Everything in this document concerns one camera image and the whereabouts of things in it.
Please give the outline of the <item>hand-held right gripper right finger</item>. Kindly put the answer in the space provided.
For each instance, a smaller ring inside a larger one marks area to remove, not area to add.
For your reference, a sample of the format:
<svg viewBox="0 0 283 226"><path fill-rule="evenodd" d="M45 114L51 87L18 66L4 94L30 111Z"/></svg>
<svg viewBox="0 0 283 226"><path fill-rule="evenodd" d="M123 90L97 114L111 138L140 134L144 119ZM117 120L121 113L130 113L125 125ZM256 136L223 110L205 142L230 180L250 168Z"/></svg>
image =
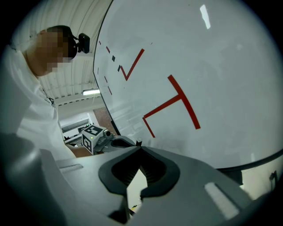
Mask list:
<svg viewBox="0 0 283 226"><path fill-rule="evenodd" d="M236 182L210 165L179 154L143 147L169 161L167 171L179 169L179 178L162 196L144 197L132 226L240 225L252 200Z"/></svg>

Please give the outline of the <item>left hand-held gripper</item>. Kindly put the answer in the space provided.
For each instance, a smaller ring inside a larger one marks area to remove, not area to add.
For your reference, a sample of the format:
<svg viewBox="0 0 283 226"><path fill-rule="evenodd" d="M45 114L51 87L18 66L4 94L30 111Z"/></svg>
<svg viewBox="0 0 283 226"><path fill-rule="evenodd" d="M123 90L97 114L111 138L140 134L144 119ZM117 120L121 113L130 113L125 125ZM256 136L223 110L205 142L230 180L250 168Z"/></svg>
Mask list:
<svg viewBox="0 0 283 226"><path fill-rule="evenodd" d="M136 143L126 136L114 136L114 134L105 127L96 126L94 124L82 130L81 134L83 146L92 155L96 155L98 152L101 152L102 149L104 153L109 153L136 146Z"/></svg>

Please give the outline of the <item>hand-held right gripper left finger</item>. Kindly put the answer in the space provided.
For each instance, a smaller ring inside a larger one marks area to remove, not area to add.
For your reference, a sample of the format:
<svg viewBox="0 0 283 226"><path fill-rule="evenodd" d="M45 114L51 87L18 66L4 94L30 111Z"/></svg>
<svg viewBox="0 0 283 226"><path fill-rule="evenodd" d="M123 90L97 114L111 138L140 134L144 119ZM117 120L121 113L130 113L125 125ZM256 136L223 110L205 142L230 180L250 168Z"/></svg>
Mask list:
<svg viewBox="0 0 283 226"><path fill-rule="evenodd" d="M57 226L140 226L142 212L129 216L126 188L110 192L99 174L109 163L120 162L138 150L130 147L92 157L55 161L51 152L41 150L43 176L42 212L47 225Z"/></svg>

